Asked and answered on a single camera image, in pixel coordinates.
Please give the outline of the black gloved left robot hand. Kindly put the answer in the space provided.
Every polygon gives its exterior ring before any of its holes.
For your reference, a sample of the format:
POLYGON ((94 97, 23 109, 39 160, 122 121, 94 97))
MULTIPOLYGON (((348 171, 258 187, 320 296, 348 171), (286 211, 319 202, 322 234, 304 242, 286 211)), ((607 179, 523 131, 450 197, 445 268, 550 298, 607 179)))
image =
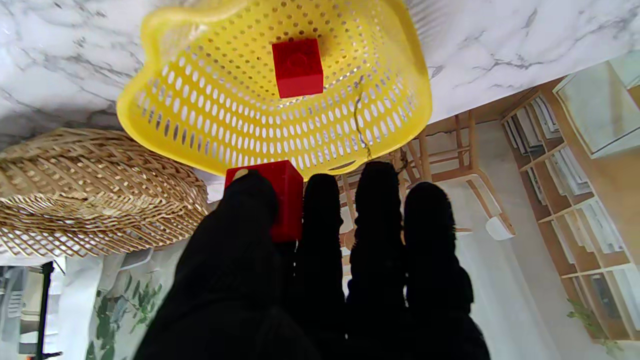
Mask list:
POLYGON ((393 164, 370 161, 355 208, 345 294, 336 178, 309 178, 291 247, 272 242, 272 185, 254 170, 235 178, 190 237, 134 359, 489 360, 446 192, 424 181, 402 201, 393 164))

